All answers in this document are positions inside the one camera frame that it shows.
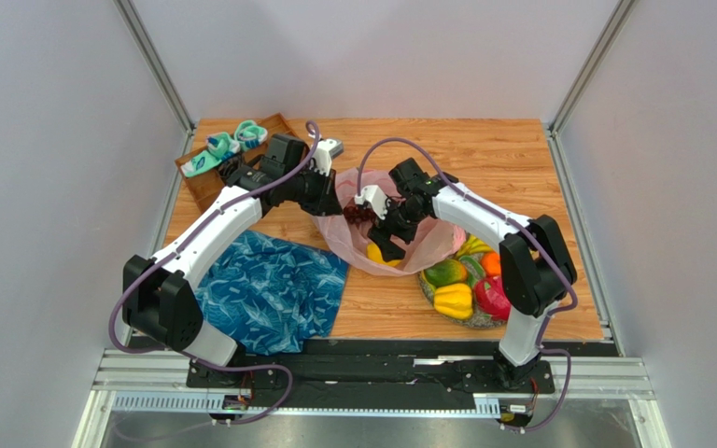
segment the gray floor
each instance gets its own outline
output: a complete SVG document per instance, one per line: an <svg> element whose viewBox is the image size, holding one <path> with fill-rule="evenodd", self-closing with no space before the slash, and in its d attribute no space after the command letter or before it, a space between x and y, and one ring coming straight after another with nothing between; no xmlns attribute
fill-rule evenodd
<svg viewBox="0 0 717 448"><path fill-rule="evenodd" d="M536 419L552 403L539 402ZM110 424L128 436L152 437L207 421L196 413L113 413ZM107 431L104 447L640 447L625 400L566 402L552 424L525 436L499 430L496 422L479 419L393 417L271 416L244 427L204 427L184 435L139 443L124 441Z"/></svg>

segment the red fruit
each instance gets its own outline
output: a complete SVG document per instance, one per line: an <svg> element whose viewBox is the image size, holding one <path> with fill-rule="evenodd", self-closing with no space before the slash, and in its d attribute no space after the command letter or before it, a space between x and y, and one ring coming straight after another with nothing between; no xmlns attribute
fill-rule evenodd
<svg viewBox="0 0 717 448"><path fill-rule="evenodd" d="M503 291L501 277L486 277L474 285L474 298L480 309L492 317L508 320L511 316L511 303Z"/></svg>

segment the wooden tray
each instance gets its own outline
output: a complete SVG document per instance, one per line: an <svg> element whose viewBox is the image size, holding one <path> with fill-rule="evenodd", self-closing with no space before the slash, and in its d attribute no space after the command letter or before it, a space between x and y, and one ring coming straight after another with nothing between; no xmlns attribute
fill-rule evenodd
<svg viewBox="0 0 717 448"><path fill-rule="evenodd" d="M258 119L257 124L267 130L267 141L258 147L247 151L244 155L247 161L267 152L267 142L270 141L270 137L272 137L274 133L288 133L296 137L298 136L294 131L292 131L292 128L289 127L289 123L287 123L281 114L271 115L266 119ZM234 129L224 129L222 131L224 133L233 133ZM195 147L188 154L176 159L176 169L179 170L179 173L182 174L182 165L187 163L193 157L199 155L205 149L206 144L202 147ZM215 169L194 177L185 177L185 175L182 174L182 180L185 182L185 185L187 185L188 190L190 191L190 194L192 195L193 200L201 213L205 212L206 209L212 205L224 187L223 181L220 180L220 176Z"/></svg>

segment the towel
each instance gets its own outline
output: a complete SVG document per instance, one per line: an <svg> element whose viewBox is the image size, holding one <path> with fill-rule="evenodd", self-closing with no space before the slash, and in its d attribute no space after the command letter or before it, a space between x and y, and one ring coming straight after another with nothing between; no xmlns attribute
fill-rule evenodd
<svg viewBox="0 0 717 448"><path fill-rule="evenodd" d="M346 275L331 252L245 231L195 295L204 319L248 353L300 353L306 339L330 334Z"/></svg>

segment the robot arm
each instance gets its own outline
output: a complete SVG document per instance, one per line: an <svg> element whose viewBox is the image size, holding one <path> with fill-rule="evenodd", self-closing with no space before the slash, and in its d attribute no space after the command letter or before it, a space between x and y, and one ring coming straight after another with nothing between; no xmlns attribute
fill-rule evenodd
<svg viewBox="0 0 717 448"><path fill-rule="evenodd" d="M181 236L150 259L132 257L124 266L124 290L156 260L178 254L127 298L122 307L124 322L177 352L219 366L228 364L237 342L204 320L193 291L234 239L283 201L294 201L315 216L342 213L334 190L335 172L330 168L332 158L343 151L342 142L335 139L320 140L311 165L284 184L224 208L229 201L289 173L305 150L303 140L274 135L259 169L240 166L225 179L226 187L215 202Z"/></svg>
<svg viewBox="0 0 717 448"><path fill-rule="evenodd" d="M496 357L499 378L511 388L520 385L540 358L536 341L543 320L567 291L543 259L533 258L532 247L512 222L527 228L536 237L573 284L577 273L556 221L548 216L530 219L512 213L478 198L456 178L447 175L463 191L461 194L446 186L439 176L428 177L414 159L400 163L390 175L402 200L388 198L377 186L364 187L356 196L356 204L369 205L378 216L368 236L378 244L385 260L404 257L403 249L390 238L396 236L411 243L416 227L425 217L456 224L499 253L502 285L513 307ZM505 218L468 201L467 195L474 196Z"/></svg>

